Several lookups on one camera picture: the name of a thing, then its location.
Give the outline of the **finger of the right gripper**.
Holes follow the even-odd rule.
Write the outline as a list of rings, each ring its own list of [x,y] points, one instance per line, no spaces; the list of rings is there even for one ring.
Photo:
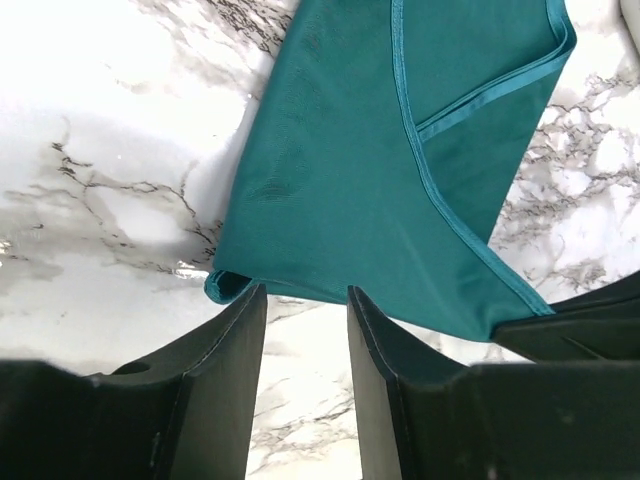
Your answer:
[[[492,341],[539,365],[639,365],[639,274],[505,321]]]

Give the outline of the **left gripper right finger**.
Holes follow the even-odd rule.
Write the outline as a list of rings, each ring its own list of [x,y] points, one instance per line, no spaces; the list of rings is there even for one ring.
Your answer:
[[[467,366],[348,297],[365,478],[638,477],[639,365]]]

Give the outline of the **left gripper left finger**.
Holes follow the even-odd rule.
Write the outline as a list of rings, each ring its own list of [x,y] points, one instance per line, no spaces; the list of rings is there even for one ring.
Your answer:
[[[111,374],[1,364],[5,479],[241,479],[267,316],[261,286]]]

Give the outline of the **teal cloth napkin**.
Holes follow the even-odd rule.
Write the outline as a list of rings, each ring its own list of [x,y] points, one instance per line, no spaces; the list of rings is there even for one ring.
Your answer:
[[[561,1],[303,1],[207,296],[344,303],[473,341],[549,304],[488,241],[576,45]]]

